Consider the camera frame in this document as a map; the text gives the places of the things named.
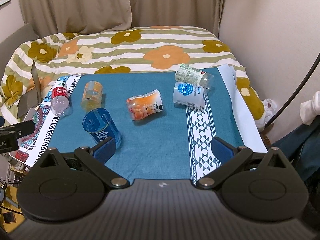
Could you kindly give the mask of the orange cartoon label cup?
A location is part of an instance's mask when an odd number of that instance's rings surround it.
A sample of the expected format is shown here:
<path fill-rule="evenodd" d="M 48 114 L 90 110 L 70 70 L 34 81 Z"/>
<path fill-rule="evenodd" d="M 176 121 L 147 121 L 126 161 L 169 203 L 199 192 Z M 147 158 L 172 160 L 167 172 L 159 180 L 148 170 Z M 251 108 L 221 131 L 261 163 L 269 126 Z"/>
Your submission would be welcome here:
<path fill-rule="evenodd" d="M 147 94 L 135 95 L 126 100 L 130 118 L 139 121 L 163 111 L 163 101 L 160 92 L 155 89 Z"/>

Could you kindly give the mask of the grey open laptop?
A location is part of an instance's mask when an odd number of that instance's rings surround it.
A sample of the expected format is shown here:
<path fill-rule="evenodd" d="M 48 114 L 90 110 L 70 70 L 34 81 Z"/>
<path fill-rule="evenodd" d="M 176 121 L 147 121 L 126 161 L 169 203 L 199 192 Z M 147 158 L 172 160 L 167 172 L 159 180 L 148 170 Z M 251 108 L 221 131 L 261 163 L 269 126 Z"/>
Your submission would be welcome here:
<path fill-rule="evenodd" d="M 17 117 L 21 118 L 27 114 L 29 109 L 36 107 L 42 102 L 41 98 L 41 84 L 35 67 L 35 62 L 33 61 L 31 67 L 31 75 L 34 82 L 34 88 L 23 94 L 18 103 Z"/>

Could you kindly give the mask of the teal patterned mat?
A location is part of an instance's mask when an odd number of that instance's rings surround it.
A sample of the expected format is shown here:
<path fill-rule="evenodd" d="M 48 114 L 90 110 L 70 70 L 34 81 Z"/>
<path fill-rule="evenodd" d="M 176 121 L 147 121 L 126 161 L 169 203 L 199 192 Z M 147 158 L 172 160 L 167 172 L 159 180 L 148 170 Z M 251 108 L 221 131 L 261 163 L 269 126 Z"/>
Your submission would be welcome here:
<path fill-rule="evenodd" d="M 129 181 L 135 179 L 191 179 L 197 181 L 230 158 L 211 148 L 213 137 L 232 146 L 247 146 L 264 153 L 266 147 L 253 117 L 238 91 L 234 69 L 229 65 L 209 68 L 213 86 L 204 95 L 201 108 L 177 105 L 172 96 L 173 72 L 92 74 L 63 76 L 70 94 L 71 112 L 57 116 L 46 96 L 32 112 L 35 132 L 24 137 L 20 149 L 12 156 L 32 167 L 47 149 L 72 152 L 80 146 L 93 146 L 95 140 L 84 130 L 85 111 L 80 103 L 85 84 L 98 81 L 103 85 L 103 107 L 108 110 L 121 144 L 114 155 L 104 154 L 103 162 Z M 126 100 L 158 90 L 163 111 L 133 121 Z"/>

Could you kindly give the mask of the beige curtain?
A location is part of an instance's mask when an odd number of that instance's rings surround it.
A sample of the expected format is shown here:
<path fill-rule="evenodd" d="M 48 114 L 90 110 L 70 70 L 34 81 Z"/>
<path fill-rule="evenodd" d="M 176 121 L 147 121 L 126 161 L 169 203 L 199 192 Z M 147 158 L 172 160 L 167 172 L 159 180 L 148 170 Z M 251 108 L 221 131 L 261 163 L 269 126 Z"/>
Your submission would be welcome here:
<path fill-rule="evenodd" d="M 19 0 L 25 23 L 40 37 L 154 25 L 187 25 L 218 34 L 223 0 Z"/>

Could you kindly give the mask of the white garment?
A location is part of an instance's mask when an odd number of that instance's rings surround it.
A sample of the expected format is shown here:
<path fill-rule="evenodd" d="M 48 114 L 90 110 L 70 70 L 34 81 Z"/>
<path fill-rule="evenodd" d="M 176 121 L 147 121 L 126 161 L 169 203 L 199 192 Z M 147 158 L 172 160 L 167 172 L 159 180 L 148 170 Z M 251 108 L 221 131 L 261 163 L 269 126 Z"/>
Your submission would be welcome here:
<path fill-rule="evenodd" d="M 311 100 L 300 104 L 300 118 L 305 125 L 311 125 L 320 114 L 320 91 L 314 93 Z"/>

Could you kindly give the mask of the white plastic bag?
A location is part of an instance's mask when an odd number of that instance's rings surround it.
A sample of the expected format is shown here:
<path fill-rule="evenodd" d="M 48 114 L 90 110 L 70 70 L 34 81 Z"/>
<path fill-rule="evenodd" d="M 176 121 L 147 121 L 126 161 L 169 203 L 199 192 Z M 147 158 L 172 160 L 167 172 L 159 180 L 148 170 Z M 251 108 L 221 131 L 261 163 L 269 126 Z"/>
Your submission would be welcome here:
<path fill-rule="evenodd" d="M 265 123 L 267 123 L 277 112 L 278 106 L 272 99 L 262 101 L 265 110 Z"/>

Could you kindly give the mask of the floral striped bed quilt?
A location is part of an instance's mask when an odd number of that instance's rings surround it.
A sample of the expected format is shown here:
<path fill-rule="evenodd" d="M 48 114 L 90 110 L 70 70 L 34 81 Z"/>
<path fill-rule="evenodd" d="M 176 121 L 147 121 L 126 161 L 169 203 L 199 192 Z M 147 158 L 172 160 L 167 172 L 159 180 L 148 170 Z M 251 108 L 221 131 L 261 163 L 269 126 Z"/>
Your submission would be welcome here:
<path fill-rule="evenodd" d="M 251 87 L 246 69 L 229 46 L 210 31 L 190 26 L 138 27 L 97 34 L 58 33 L 18 42 L 12 52 L 1 53 L 1 116 L 6 124 L 19 122 L 19 98 L 35 87 L 36 67 L 42 94 L 64 75 L 128 72 L 172 72 L 186 63 L 194 68 L 232 66 L 237 87 L 258 129 L 265 126 L 264 104 Z"/>

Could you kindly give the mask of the red label clear cup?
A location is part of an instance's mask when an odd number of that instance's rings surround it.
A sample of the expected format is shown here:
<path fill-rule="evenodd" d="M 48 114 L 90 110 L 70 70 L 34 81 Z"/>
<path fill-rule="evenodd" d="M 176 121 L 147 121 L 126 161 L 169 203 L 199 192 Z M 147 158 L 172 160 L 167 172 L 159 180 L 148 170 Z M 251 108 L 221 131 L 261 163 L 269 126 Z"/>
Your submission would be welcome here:
<path fill-rule="evenodd" d="M 69 108 L 68 90 L 64 81 L 56 81 L 52 86 L 52 112 L 62 114 Z"/>

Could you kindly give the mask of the yellow orange label cup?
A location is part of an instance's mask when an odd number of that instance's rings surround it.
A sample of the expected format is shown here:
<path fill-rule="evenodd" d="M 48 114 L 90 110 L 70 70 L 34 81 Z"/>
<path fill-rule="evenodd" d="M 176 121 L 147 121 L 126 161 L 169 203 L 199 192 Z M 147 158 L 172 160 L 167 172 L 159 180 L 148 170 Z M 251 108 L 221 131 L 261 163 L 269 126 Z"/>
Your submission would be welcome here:
<path fill-rule="evenodd" d="M 81 108 L 85 112 L 90 112 L 101 107 L 103 97 L 103 86 L 98 81 L 89 81 L 86 83 L 82 100 Z"/>

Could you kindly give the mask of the white blue label cup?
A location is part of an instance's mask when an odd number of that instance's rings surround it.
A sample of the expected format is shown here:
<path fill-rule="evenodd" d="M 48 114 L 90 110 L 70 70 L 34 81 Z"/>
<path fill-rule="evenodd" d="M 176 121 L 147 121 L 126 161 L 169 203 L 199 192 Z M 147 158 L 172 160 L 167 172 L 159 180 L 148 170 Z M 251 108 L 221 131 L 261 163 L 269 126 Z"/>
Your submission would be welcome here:
<path fill-rule="evenodd" d="M 190 83 L 176 82 L 172 96 L 173 103 L 189 107 L 204 106 L 204 88 Z"/>

